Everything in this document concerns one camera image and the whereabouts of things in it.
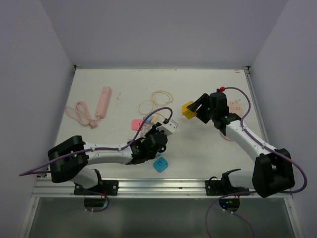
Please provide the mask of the yellow cube socket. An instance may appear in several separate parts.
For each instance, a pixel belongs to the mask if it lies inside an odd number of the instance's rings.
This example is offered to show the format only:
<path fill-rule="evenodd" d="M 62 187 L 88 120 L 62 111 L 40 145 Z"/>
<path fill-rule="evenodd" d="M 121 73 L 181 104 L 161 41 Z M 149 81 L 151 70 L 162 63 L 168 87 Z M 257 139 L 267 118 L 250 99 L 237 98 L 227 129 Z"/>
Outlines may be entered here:
<path fill-rule="evenodd" d="M 188 103 L 186 103 L 182 106 L 182 115 L 185 116 L 186 119 L 192 119 L 192 118 L 196 117 L 196 115 L 197 115 L 196 112 L 193 112 L 187 108 L 191 104 L 193 104 L 193 101 L 189 101 Z"/>

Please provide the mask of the light blue charger plug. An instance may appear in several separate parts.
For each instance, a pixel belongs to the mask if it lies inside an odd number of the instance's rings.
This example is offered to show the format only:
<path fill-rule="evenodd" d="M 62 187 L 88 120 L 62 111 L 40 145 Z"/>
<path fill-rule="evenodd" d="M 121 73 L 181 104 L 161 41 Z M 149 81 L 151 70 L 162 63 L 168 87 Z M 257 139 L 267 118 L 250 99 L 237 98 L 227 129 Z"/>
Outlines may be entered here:
<path fill-rule="evenodd" d="M 152 121 L 153 116 L 149 116 L 146 120 L 145 123 L 150 124 Z"/>

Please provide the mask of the blue plug adapter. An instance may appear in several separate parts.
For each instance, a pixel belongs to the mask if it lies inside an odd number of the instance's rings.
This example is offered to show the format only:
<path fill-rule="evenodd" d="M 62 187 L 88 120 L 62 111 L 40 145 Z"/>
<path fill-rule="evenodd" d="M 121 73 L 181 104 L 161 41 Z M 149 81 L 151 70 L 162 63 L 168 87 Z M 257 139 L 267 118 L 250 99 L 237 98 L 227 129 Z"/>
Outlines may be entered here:
<path fill-rule="evenodd" d="M 158 172 L 161 173 L 165 169 L 167 169 L 169 166 L 168 161 L 164 157 L 158 158 L 154 163 L 153 163 L 153 168 Z"/>

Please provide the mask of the orange yellow charger plug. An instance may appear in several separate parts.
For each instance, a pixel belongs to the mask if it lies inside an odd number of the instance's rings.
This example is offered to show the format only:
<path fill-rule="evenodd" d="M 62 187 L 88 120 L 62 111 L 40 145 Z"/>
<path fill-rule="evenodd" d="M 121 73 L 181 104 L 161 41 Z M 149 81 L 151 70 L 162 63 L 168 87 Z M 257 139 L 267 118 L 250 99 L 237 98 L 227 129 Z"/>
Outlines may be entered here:
<path fill-rule="evenodd" d="M 151 123 L 155 123 L 157 120 L 158 120 L 158 117 L 157 116 L 153 116 L 153 118 L 151 120 Z"/>

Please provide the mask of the pink plug adapter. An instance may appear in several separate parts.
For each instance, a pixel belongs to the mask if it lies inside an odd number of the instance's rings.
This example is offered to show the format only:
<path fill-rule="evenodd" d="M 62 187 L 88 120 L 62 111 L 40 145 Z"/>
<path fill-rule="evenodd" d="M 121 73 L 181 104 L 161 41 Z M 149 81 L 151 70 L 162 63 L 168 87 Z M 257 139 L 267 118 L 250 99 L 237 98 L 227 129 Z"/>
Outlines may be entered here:
<path fill-rule="evenodd" d="M 133 119 L 131 121 L 131 129 L 134 131 L 137 131 L 140 128 L 142 122 L 143 122 L 142 119 Z"/>

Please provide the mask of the round pink power socket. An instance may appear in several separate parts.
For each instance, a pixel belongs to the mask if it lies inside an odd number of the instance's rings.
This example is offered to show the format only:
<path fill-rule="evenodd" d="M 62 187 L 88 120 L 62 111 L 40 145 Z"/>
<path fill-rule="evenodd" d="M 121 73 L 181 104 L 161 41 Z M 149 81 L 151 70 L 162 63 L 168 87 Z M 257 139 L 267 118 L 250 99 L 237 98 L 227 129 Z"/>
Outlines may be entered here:
<path fill-rule="evenodd" d="M 243 114 L 242 106 L 237 101 L 228 101 L 229 112 L 241 116 Z"/>

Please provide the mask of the pink rectangular power strip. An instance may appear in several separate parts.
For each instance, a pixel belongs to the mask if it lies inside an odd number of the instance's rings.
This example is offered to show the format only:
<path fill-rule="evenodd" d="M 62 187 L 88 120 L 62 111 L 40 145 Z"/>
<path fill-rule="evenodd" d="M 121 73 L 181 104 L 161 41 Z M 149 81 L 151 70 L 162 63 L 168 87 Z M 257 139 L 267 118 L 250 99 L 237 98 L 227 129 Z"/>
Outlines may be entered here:
<path fill-rule="evenodd" d="M 106 116 L 106 111 L 110 102 L 112 94 L 112 89 L 110 87 L 104 87 L 102 89 L 95 116 L 97 118 L 103 119 Z"/>

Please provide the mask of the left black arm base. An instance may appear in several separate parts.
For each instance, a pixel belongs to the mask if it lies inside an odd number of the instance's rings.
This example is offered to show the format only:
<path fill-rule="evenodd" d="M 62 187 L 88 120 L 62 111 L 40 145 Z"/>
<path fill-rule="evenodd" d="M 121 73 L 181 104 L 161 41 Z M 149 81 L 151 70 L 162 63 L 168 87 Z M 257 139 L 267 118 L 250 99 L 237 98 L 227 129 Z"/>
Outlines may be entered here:
<path fill-rule="evenodd" d="M 117 196 L 119 188 L 118 180 L 102 180 L 102 183 L 96 185 L 93 188 L 82 188 L 78 184 L 75 185 L 74 195 L 106 195 Z"/>

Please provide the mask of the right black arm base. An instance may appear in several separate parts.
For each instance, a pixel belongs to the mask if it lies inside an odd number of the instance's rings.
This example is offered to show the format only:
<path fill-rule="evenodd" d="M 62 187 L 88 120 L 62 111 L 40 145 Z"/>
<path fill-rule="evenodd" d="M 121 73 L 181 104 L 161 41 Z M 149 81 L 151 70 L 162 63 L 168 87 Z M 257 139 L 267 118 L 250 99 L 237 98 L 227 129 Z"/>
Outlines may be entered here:
<path fill-rule="evenodd" d="M 217 177 L 211 177 L 205 180 L 205 191 L 207 196 L 223 196 L 233 193 L 249 192 L 247 188 L 242 187 L 229 187 L 225 188 L 221 179 Z"/>

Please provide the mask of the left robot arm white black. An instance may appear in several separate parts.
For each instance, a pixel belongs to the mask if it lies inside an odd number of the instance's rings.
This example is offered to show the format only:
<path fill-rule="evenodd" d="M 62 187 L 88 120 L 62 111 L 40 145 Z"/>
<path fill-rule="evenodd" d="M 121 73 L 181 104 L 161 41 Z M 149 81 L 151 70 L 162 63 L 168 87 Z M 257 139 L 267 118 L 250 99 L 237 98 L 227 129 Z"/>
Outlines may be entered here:
<path fill-rule="evenodd" d="M 88 165 L 137 165 L 152 160 L 158 152 L 166 150 L 167 137 L 174 132 L 175 127 L 171 124 L 158 122 L 144 137 L 118 145 L 116 148 L 86 143 L 81 136 L 73 136 L 48 151 L 52 182 L 72 181 L 93 195 L 99 194 L 103 188 L 100 172 L 87 168 Z"/>

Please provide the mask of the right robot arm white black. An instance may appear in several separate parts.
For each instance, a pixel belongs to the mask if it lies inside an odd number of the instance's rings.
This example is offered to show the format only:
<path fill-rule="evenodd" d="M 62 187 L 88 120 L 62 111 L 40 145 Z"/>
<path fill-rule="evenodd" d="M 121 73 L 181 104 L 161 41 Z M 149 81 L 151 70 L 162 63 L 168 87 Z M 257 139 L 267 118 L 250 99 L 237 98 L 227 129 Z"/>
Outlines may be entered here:
<path fill-rule="evenodd" d="M 289 152 L 276 149 L 248 131 L 247 126 L 241 124 L 241 117 L 229 111 L 224 93 L 203 94 L 198 100 L 184 104 L 182 114 L 187 119 L 197 117 L 203 123 L 212 121 L 221 134 L 236 142 L 254 162 L 251 171 L 224 172 L 220 180 L 223 193 L 230 195 L 240 189 L 253 189 L 261 197 L 268 197 L 294 187 Z"/>

